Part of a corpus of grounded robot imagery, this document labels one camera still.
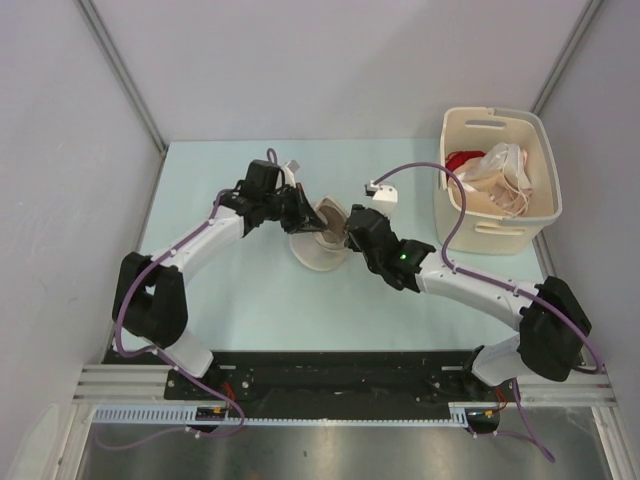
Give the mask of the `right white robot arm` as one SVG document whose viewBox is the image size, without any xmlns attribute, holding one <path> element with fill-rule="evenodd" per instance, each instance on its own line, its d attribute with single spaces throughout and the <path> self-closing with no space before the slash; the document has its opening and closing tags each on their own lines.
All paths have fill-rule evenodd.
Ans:
<svg viewBox="0 0 640 480">
<path fill-rule="evenodd" d="M 363 205 L 352 207 L 345 232 L 346 246 L 392 288 L 457 301 L 514 331 L 472 352 L 461 376 L 469 399 L 484 401 L 504 381 L 528 373 L 564 382 L 578 369 L 591 324 L 565 281 L 549 276 L 538 284 L 516 282 L 447 264 L 436 247 L 398 238 L 385 215 Z"/>
</svg>

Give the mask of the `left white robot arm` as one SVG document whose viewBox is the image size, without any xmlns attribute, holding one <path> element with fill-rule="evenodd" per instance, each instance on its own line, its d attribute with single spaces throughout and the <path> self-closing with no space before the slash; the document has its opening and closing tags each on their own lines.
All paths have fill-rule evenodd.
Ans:
<svg viewBox="0 0 640 480">
<path fill-rule="evenodd" d="M 187 286 L 216 255 L 265 222 L 279 223 L 287 234 L 326 229 L 295 179 L 298 169 L 296 161 L 278 164 L 269 150 L 266 159 L 250 162 L 234 187 L 216 195 L 193 230 L 154 254 L 132 252 L 122 260 L 112 310 L 121 356 L 155 354 L 188 373 L 185 385 L 197 398 L 219 392 L 214 355 L 188 326 Z"/>
</svg>

